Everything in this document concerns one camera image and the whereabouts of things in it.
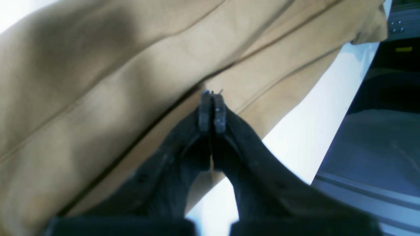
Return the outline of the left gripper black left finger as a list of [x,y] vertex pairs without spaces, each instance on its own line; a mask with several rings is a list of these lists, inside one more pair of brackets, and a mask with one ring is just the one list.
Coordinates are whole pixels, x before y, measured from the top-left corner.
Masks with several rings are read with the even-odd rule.
[[45,236],[194,236],[184,211],[191,185],[210,169],[212,93],[180,121],[145,163],[99,205],[54,218]]

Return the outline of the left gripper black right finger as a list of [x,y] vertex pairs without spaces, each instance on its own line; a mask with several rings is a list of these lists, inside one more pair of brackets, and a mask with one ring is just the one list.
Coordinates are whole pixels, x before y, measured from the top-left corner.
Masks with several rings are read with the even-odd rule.
[[383,235],[376,219],[288,170],[220,94],[212,102],[214,168],[231,182],[239,214],[231,236]]

